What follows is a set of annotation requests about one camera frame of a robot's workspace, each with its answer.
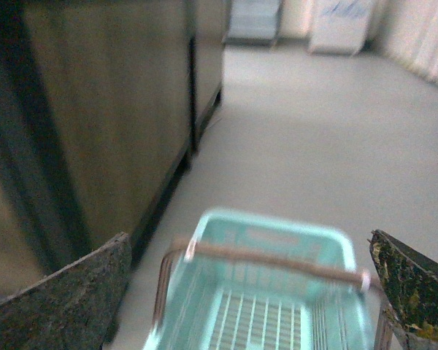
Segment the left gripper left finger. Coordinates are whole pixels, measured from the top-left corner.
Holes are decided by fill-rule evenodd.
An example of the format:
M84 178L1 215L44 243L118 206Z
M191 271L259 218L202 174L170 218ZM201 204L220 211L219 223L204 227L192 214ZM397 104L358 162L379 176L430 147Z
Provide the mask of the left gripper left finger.
M126 289L131 244L97 250L0 302L0 349L100 349Z

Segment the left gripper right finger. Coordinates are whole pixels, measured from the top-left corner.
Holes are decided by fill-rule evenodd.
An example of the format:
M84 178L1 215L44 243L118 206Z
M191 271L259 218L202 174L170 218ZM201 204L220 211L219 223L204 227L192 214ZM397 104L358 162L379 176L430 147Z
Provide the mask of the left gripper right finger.
M438 262L382 230L372 231L369 251L399 344L438 345Z

